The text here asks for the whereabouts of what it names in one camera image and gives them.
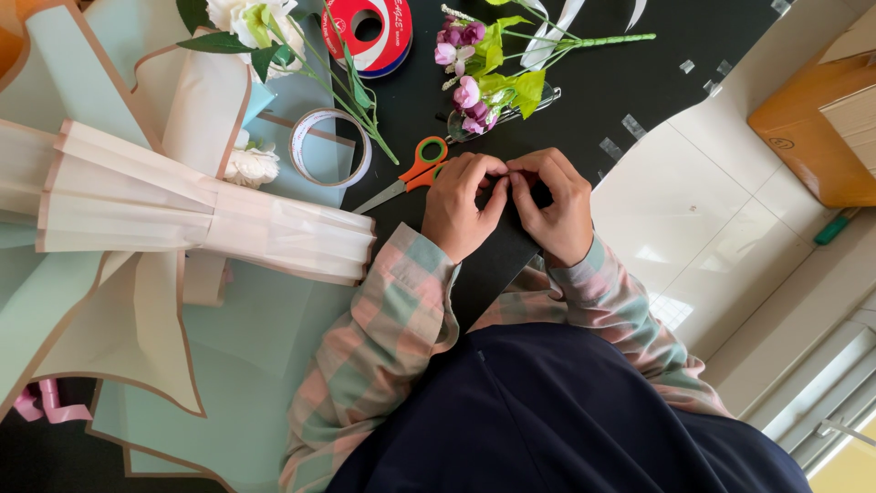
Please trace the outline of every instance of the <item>navy blue skirt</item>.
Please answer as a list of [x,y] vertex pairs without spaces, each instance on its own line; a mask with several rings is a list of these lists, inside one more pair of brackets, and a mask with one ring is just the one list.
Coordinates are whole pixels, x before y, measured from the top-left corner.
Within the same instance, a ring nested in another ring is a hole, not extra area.
[[433,358],[329,492],[810,491],[734,419],[674,409],[614,346],[570,325],[494,325]]

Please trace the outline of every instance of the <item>black table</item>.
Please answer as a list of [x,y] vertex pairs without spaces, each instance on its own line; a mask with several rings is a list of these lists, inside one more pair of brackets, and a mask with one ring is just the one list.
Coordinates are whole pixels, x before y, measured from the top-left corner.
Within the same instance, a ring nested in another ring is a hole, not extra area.
[[[413,17],[413,49],[405,63],[383,78],[368,81],[378,93],[380,132],[399,158],[395,166],[375,148],[369,172],[347,189],[342,208],[352,211],[386,188],[413,164],[413,150],[425,137],[447,135],[447,126],[436,113],[449,114],[450,92],[442,92],[448,80],[434,63],[434,38],[441,29],[440,5],[491,22],[495,18],[524,15],[517,4],[494,7],[484,0],[409,0]],[[562,0],[543,0],[555,20]],[[588,0],[569,31],[578,37],[602,38],[624,33],[634,0]],[[495,127],[470,142],[450,148],[449,156],[464,152],[495,155],[510,160],[532,151],[558,147],[581,175],[594,186],[600,173],[608,173],[615,161],[599,144],[610,138],[622,150],[636,141],[621,120],[631,114],[645,130],[708,96],[703,85],[720,82],[722,61],[736,65],[779,14],[769,0],[650,0],[645,13],[630,34],[654,32],[657,39],[624,45],[581,48],[567,54],[547,71],[547,82],[562,88],[562,98],[527,121],[518,118]],[[518,32],[533,34],[537,25],[516,25]],[[520,53],[526,39],[505,36],[505,53]],[[692,60],[696,67],[685,74],[679,66]],[[499,73],[520,70],[509,61]],[[401,222],[419,230],[426,203],[425,188],[402,194],[367,212],[377,219],[375,252]],[[484,194],[482,203],[489,193]],[[540,191],[542,201],[549,194]],[[469,259],[456,280],[451,298],[463,329],[470,327],[517,273],[539,251],[523,231],[517,210],[509,201],[497,230]]]
[[[378,93],[380,131],[401,161],[394,166],[379,148],[373,172],[346,192],[343,208],[351,211],[388,186],[413,163],[421,139],[446,135],[435,113],[450,113],[450,94],[441,91],[447,80],[433,62],[435,34],[442,24],[441,3],[485,21],[521,14],[514,4],[491,7],[484,0],[408,0],[413,14],[414,44],[407,61],[394,73],[368,82]],[[542,0],[552,17],[562,0]],[[601,38],[623,33],[634,0],[588,0],[569,28],[580,37]],[[621,149],[635,138],[621,125],[629,113],[650,130],[707,96],[703,85],[723,78],[721,61],[735,65],[779,14],[770,0],[650,0],[631,33],[657,33],[657,39],[629,45],[581,49],[567,55],[547,72],[547,81],[562,88],[557,103],[526,122],[517,119],[481,138],[451,147],[450,156],[485,153],[511,159],[544,147],[560,148],[577,170],[594,185],[615,161],[599,143],[606,137]],[[526,26],[515,26],[522,32]],[[528,26],[534,32],[536,26]],[[506,53],[519,53],[523,39],[509,39]],[[685,75],[686,60],[696,67]],[[516,67],[500,68],[512,74]],[[541,199],[549,200],[541,190]],[[485,201],[489,194],[482,198]],[[403,194],[370,211],[378,220],[380,248],[400,222],[419,229],[426,190]],[[453,308],[463,329],[471,326],[496,296],[538,252],[520,226],[511,202],[497,230],[468,260],[453,290]],[[61,399],[89,404],[95,381],[59,381]],[[217,482],[195,478],[125,478],[121,448],[84,434],[84,423],[49,425],[25,423],[14,411],[0,424],[0,493],[59,492],[221,492]]]

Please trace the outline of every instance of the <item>plaid shirt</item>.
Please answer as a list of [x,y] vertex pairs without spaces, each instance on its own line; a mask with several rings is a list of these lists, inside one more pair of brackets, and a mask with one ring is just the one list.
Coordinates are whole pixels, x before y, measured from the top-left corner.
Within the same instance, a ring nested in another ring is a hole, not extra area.
[[[440,248],[404,224],[380,250],[292,401],[280,477],[287,492],[324,491],[353,449],[410,394],[429,358],[456,343],[450,289],[458,272]],[[544,269],[533,259],[471,331],[526,322],[591,331],[619,349],[669,405],[732,418],[697,378],[703,362],[651,315],[645,288],[598,237],[573,268]]]

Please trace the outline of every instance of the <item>ribbon spool label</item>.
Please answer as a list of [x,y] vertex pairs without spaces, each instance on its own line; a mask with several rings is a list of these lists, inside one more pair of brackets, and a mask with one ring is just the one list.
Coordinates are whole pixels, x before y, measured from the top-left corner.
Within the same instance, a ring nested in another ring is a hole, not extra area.
[[[307,133],[314,128],[314,125],[328,118],[344,119],[355,125],[359,133],[362,135],[364,148],[362,152],[362,160],[359,162],[359,166],[350,173],[349,178],[336,183],[320,182],[314,178],[309,171],[307,171],[307,167],[304,165],[304,139],[307,137]],[[289,155],[292,157],[292,165],[295,170],[298,171],[301,176],[304,176],[309,182],[332,189],[346,189],[361,180],[368,171],[368,167],[371,165],[371,152],[371,140],[368,138],[368,134],[365,133],[365,129],[362,125],[360,125],[355,118],[350,116],[349,113],[334,108],[318,108],[310,111],[298,120],[298,123],[296,123],[295,127],[292,129],[292,135],[289,136]]]
[[[389,74],[410,52],[413,31],[406,0],[329,0],[328,7],[360,76],[372,78]],[[356,37],[356,29],[366,19],[380,22],[380,34],[363,41]],[[325,9],[321,28],[328,51],[347,69],[343,47]]]

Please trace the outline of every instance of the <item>hand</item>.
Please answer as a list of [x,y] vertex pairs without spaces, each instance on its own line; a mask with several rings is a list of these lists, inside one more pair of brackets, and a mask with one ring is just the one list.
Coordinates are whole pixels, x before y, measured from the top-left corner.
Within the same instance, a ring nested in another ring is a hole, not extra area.
[[483,211],[475,205],[481,188],[490,185],[486,175],[504,175],[508,167],[484,154],[465,153],[444,165],[426,195],[422,234],[458,264],[477,250],[496,229],[508,200],[507,176],[493,189]]
[[[553,255],[558,267],[570,268],[584,260],[593,243],[590,183],[554,148],[508,161],[507,166],[512,171],[514,203],[523,229]],[[538,174],[550,189],[553,204],[544,209],[535,205],[524,173]]]

